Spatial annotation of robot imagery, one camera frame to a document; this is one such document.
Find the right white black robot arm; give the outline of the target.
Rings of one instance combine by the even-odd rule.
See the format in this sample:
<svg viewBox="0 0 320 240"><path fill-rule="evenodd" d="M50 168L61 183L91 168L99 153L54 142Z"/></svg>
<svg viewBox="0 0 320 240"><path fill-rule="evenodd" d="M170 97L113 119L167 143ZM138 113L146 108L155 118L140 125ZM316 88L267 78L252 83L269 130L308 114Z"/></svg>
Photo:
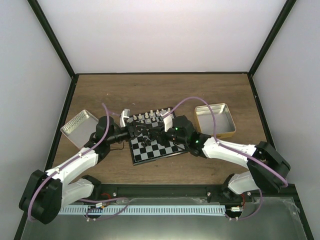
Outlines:
<svg viewBox="0 0 320 240"><path fill-rule="evenodd" d="M148 127L150 139L163 145L172 142L183 145L196 157L219 159L247 169L233 174L222 188L223 198L229 202L248 191L260 190L268 194L279 193L288 187L286 179L291 166L268 142L238 144L198 132L186 116L170 116L159 126Z"/></svg>

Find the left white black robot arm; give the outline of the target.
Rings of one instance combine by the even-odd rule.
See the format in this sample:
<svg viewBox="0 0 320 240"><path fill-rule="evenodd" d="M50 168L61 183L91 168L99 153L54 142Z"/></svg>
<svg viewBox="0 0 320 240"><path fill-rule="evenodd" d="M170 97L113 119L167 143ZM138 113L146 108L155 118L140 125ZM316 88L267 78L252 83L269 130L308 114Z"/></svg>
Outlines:
<svg viewBox="0 0 320 240"><path fill-rule="evenodd" d="M102 183L81 173L101 162L111 145L136 138L151 125L143 121L127 122L124 127L112 117L101 117L88 142L67 161L47 171L34 171L24 189L18 207L31 219L50 223L65 206L80 200L97 202L102 196Z"/></svg>

